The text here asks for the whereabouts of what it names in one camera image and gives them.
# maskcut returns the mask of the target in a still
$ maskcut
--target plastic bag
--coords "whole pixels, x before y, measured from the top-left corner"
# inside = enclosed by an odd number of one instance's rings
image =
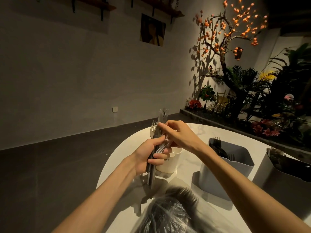
[[[149,204],[134,232],[239,232],[208,203],[199,200],[189,188],[171,186]]]

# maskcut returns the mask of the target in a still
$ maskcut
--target gray wall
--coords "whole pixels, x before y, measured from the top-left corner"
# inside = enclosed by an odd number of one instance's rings
[[[185,17],[172,25],[156,10],[167,23],[163,47],[139,41],[141,13],[151,16],[150,6],[109,1],[117,9],[101,22],[98,8],[80,2],[73,14],[70,0],[0,0],[0,150],[184,107],[193,91],[189,48],[199,31],[192,18],[200,9],[219,13],[222,1],[180,0]],[[247,47],[239,64],[252,67],[260,45]]]

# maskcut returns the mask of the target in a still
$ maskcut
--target table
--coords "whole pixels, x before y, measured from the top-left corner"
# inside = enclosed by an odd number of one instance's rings
[[[255,173],[257,172],[259,165],[266,153],[266,148],[269,148],[268,145],[225,129],[193,123],[188,123],[188,125],[192,131],[207,144],[209,138],[221,137],[221,140],[223,141],[240,145],[248,149],[255,164],[252,172],[248,176],[248,179],[252,180],[254,178]],[[97,187],[103,183],[104,180],[106,180],[106,178],[114,171],[114,169],[126,156],[130,155],[141,143],[150,138],[149,131],[150,128],[138,131],[137,133],[124,140],[115,149],[103,168],[97,183]],[[213,196],[197,187],[197,175],[201,164],[202,162],[199,160],[199,158],[183,149],[177,171],[172,175],[162,176],[162,178],[159,180],[163,182],[169,182],[172,180],[172,178],[177,176],[187,185],[189,185],[197,195],[201,196],[220,214],[231,221],[241,232],[250,233],[251,231],[231,201]],[[138,181],[136,180],[136,182],[133,182],[112,212],[110,219],[105,226],[104,232],[130,232],[136,221],[139,219],[141,211],[143,211],[151,202],[149,197],[152,195],[153,193],[148,192],[146,187],[142,186],[139,179]],[[305,222],[311,226],[311,215],[305,219]]]

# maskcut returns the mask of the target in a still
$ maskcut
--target cup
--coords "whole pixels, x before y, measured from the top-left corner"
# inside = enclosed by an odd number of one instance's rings
[[[172,147],[172,152],[169,158],[164,160],[164,164],[157,166],[156,169],[160,172],[173,173],[177,169],[177,163],[181,154],[181,148]]]

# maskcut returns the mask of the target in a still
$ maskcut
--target floor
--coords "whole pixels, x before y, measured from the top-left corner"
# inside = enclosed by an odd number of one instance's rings
[[[0,232],[51,232],[95,190],[115,148],[152,120],[0,151]]]

